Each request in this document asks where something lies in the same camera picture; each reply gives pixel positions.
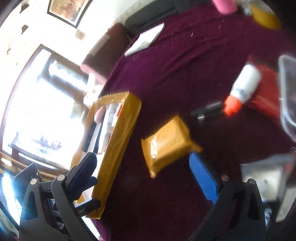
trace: picture frame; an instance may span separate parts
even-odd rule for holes
[[[50,0],[47,13],[74,28],[78,28],[91,2],[92,0]]]

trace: bottle with orange cap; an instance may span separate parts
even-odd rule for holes
[[[223,112],[227,116],[238,113],[242,105],[252,97],[261,78],[260,71],[254,65],[245,65],[234,82],[230,94],[224,103]]]

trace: yellow bowl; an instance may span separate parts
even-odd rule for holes
[[[280,20],[267,4],[255,1],[250,4],[250,8],[257,23],[266,28],[281,29]]]

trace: bed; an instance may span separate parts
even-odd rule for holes
[[[227,97],[248,55],[275,67],[280,55],[295,56],[288,33],[265,29],[241,13],[221,15],[212,4],[164,22],[148,49],[118,60],[101,93],[130,91],[142,100],[103,217],[96,221],[106,241],[187,240],[209,210],[188,156],[155,179],[149,176],[140,139],[174,115],[186,121],[204,149],[202,157],[231,178],[240,179],[240,163],[286,153],[294,145],[281,127],[248,107],[202,125],[188,118],[190,111]]]

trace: open cardboard box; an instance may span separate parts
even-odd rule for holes
[[[84,191],[80,199],[77,201],[78,203],[81,203],[91,197],[101,201],[101,207],[88,215],[90,218],[101,218],[103,214],[121,159],[141,110],[141,101],[129,92],[117,93],[99,98],[98,101],[92,105],[87,115],[84,123],[84,135],[78,150],[73,156],[71,167],[78,165],[86,154],[83,152],[83,149],[94,122],[95,113],[101,108],[101,106],[108,106],[112,103],[122,103],[123,106],[105,152],[103,154],[97,154],[97,168],[94,171],[93,176],[97,177],[98,183],[93,188]]]

